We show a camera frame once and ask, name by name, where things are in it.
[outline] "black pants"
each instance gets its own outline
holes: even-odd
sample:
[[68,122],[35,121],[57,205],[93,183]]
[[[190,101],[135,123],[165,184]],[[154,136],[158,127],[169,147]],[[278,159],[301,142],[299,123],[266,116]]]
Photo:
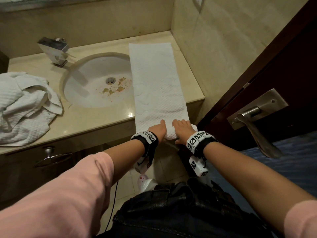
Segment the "black pants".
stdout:
[[190,178],[157,185],[126,201],[112,228],[98,237],[273,237],[257,216],[212,184]]

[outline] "hand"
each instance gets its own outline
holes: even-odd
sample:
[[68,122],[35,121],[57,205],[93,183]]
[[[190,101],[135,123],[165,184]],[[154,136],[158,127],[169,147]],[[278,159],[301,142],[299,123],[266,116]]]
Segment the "hand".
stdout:
[[184,144],[186,145],[187,140],[192,136],[196,131],[193,129],[189,121],[173,120],[172,126],[175,128],[176,136],[178,140],[175,141],[175,144]]
[[149,127],[148,131],[153,132],[158,138],[158,143],[161,143],[166,135],[165,120],[162,119],[160,124]]

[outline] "sink drain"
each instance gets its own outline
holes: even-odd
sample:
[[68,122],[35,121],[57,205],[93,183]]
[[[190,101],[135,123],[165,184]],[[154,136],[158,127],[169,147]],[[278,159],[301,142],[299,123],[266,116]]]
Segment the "sink drain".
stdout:
[[106,84],[111,85],[114,84],[116,82],[115,78],[107,78],[106,79]]

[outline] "metal door handle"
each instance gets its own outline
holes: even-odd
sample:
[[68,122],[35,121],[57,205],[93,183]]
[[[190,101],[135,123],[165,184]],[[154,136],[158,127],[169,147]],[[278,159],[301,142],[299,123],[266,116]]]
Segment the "metal door handle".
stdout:
[[249,121],[248,119],[259,114],[261,110],[258,107],[253,107],[237,115],[237,120],[244,123],[249,131],[251,132],[256,144],[258,145],[260,151],[269,158],[280,158],[283,153],[271,142],[269,142],[258,130],[258,128]]
[[40,167],[47,167],[51,166],[54,164],[59,164],[63,161],[68,160],[70,157],[73,156],[73,153],[66,153],[66,154],[61,154],[61,155],[54,155],[53,152],[55,147],[54,146],[46,146],[43,148],[45,153],[46,153],[46,158],[38,161],[35,165],[34,168],[40,168]]

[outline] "wrist strap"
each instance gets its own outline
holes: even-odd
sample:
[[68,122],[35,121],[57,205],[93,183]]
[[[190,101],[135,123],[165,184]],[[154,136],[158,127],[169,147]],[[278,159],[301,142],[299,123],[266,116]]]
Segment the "wrist strap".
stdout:
[[142,155],[142,157],[144,157],[143,161],[145,160],[145,158],[148,157],[149,164],[151,165],[154,159],[155,149],[159,144],[159,139],[157,138],[157,136],[153,132],[144,131],[133,135],[130,140],[133,139],[137,139],[142,142],[145,148],[145,153]]
[[204,148],[210,142],[219,141],[216,140],[215,137],[211,134],[205,131],[199,131],[189,137],[189,139],[187,140],[187,148],[194,154],[195,157],[205,159]]

